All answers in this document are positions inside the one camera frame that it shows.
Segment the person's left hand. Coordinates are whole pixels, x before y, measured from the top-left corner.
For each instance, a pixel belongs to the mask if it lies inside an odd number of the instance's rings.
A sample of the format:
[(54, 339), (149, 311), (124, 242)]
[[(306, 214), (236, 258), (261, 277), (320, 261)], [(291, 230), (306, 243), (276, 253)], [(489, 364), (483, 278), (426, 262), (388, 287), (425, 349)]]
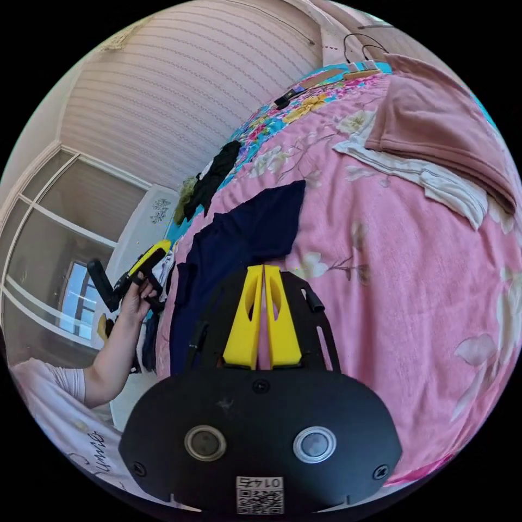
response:
[(158, 292), (148, 277), (138, 273), (132, 277), (130, 287), (122, 300), (120, 319), (130, 326), (136, 326), (147, 315), (152, 299)]

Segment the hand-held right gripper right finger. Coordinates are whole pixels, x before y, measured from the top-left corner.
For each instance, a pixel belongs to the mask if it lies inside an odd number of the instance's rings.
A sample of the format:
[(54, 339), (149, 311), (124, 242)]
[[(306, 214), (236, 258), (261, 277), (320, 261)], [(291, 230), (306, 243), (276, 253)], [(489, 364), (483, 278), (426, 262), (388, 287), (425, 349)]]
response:
[(280, 269), (264, 265), (264, 281), (270, 368), (298, 366), (301, 350)]

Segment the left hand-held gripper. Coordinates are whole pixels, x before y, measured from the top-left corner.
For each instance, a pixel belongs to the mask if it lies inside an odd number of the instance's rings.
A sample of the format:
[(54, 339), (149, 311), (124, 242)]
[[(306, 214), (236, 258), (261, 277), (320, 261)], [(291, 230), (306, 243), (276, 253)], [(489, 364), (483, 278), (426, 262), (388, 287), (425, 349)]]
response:
[(151, 246), (145, 253), (141, 254), (132, 266), (117, 280), (111, 294), (111, 311), (119, 309), (122, 299), (126, 296), (132, 283), (141, 285), (139, 275), (152, 285), (153, 295), (145, 298), (154, 313), (163, 310), (164, 305), (159, 298), (162, 294), (162, 286), (153, 273), (153, 269), (166, 257), (171, 249), (171, 241), (162, 240)]

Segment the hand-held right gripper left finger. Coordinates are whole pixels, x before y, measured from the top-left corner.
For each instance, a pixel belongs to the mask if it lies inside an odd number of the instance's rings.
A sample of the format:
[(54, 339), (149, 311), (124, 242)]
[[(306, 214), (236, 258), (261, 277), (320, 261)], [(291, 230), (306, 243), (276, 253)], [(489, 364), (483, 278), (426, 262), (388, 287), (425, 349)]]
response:
[(246, 270), (223, 352), (223, 362), (228, 366), (247, 369), (257, 367), (263, 273), (262, 265), (250, 266)]

